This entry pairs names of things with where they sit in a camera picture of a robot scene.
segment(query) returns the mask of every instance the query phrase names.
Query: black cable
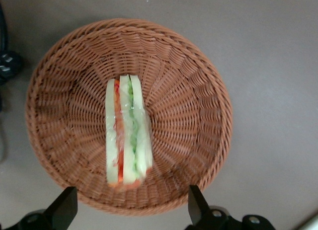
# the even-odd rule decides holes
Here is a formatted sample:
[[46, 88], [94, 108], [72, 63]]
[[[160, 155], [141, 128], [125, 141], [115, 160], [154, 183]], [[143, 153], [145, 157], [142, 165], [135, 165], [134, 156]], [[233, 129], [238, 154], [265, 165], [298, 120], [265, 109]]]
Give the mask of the black cable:
[[8, 30], [5, 22], [4, 13], [0, 3], [0, 50], [4, 51], [8, 49]]

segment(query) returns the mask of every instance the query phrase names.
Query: screw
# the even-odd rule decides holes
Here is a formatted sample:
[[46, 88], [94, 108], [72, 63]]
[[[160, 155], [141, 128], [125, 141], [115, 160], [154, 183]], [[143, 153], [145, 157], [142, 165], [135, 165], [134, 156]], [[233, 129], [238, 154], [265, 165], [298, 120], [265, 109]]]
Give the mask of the screw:
[[10, 71], [10, 70], [11, 70], [9, 67], [3, 66], [3, 65], [0, 66], [0, 69], [1, 69], [3, 72], [7, 72], [7, 71]]
[[214, 210], [214, 211], [212, 212], [212, 214], [213, 214], [214, 217], [217, 217], [217, 218], [219, 218], [219, 217], [222, 216], [221, 212], [218, 211], [218, 210]]
[[249, 220], [253, 223], [253, 224], [259, 224], [259, 219], [257, 217], [249, 217]]
[[13, 58], [7, 54], [2, 55], [2, 58], [4, 58], [4, 60], [8, 63], [11, 62], [11, 60], [13, 60]]
[[30, 224], [30, 223], [32, 223], [32, 222], [35, 222], [35, 221], [37, 221], [38, 220], [38, 218], [39, 218], [39, 215], [37, 215], [37, 214], [34, 214], [34, 215], [31, 215], [28, 219], [27, 219], [27, 223], [28, 224]]

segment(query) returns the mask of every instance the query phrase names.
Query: black clamp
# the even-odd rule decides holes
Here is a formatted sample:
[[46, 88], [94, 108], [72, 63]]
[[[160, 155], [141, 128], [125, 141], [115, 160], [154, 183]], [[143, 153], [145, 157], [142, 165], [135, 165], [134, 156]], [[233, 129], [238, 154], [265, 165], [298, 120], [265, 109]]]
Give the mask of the black clamp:
[[188, 210], [193, 225], [186, 230], [275, 230], [262, 216], [246, 215], [240, 222], [223, 209], [210, 208], [196, 185], [190, 185], [189, 188]]
[[77, 189], [68, 187], [43, 213], [29, 214], [4, 230], [66, 230], [77, 212]]

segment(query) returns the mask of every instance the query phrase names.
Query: sandwich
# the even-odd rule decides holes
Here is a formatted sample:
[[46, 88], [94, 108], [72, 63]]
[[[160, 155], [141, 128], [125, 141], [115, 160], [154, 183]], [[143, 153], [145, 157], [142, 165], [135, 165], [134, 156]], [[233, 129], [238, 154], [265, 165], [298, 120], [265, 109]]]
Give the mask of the sandwich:
[[137, 76], [108, 81], [105, 112], [107, 183], [137, 188], [153, 165], [149, 119]]

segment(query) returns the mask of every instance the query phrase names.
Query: basket rim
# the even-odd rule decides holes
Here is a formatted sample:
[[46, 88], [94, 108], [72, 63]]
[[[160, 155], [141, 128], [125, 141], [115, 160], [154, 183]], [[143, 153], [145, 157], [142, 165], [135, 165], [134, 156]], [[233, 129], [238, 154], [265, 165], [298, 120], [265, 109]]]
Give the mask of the basket rim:
[[[36, 101], [36, 94], [39, 89], [39, 77], [41, 76], [41, 70], [49, 63], [50, 57], [52, 57], [57, 51], [67, 45], [69, 42], [80, 39], [81, 37], [88, 35], [93, 32], [102, 32], [105, 29], [114, 28], [114, 30], [120, 30], [123, 27], [134, 27], [142, 30], [147, 30], [151, 32], [155, 32], [156, 34], [162, 34], [164, 37], [168, 37], [171, 39], [171, 42], [176, 46], [182, 48], [183, 51], [186, 51], [188, 55], [196, 57], [199, 62], [195, 62], [198, 66], [202, 68], [202, 71], [207, 76], [209, 81], [213, 83], [214, 88], [216, 89], [216, 93], [218, 93], [219, 103], [222, 106], [221, 108], [221, 118], [222, 123], [226, 122], [227, 127], [225, 130], [222, 131], [221, 134], [221, 141], [222, 145], [224, 145], [224, 150], [217, 150], [216, 156], [213, 160], [212, 168], [209, 168], [204, 176], [201, 177], [200, 182], [198, 183], [199, 188], [201, 191], [206, 189], [208, 185], [214, 180], [217, 173], [223, 166], [231, 147], [231, 137], [232, 137], [232, 123], [233, 123], [233, 116], [232, 116], [232, 105], [230, 101], [229, 94], [227, 89], [222, 81], [220, 74], [218, 73], [217, 69], [214, 65], [210, 62], [210, 60], [200, 51], [200, 49], [195, 46], [191, 41], [184, 38], [182, 35], [174, 32], [171, 29], [168, 29], [164, 26], [159, 24], [149, 22], [146, 20], [141, 19], [128, 19], [128, 18], [115, 18], [115, 19], [108, 19], [108, 20], [100, 20], [96, 21], [82, 27], [75, 29], [74, 31], [70, 32], [62, 39], [53, 45], [49, 51], [44, 55], [40, 63], [37, 65], [36, 69], [34, 70], [30, 85], [27, 91], [27, 98], [26, 98], [26, 111], [25, 111], [25, 118], [26, 118], [26, 125], [27, 125], [27, 132], [29, 135], [30, 143], [34, 149], [34, 152], [42, 165], [42, 167], [46, 170], [46, 172], [50, 175], [50, 177], [62, 188], [66, 188], [70, 184], [65, 181], [62, 176], [59, 175], [56, 169], [54, 169], [49, 161], [45, 158], [45, 155], [41, 151], [39, 138], [37, 137], [36, 132], [36, 117], [35, 115], [30, 115], [33, 107], [35, 106]], [[171, 211], [175, 208], [180, 207], [181, 205], [187, 203], [188, 194], [184, 194], [179, 196], [179, 198], [174, 199], [170, 202], [165, 204], [154, 206], [154, 207], [146, 207], [142, 209], [127, 209], [127, 208], [118, 208], [112, 207], [109, 205], [102, 204], [94, 199], [91, 199], [85, 195], [83, 195], [80, 191], [78, 194], [79, 200], [88, 204], [91, 207], [94, 207], [99, 210], [104, 210], [109, 213], [113, 214], [121, 214], [127, 216], [144, 216], [144, 215], [154, 215], [160, 214], [167, 211]]]

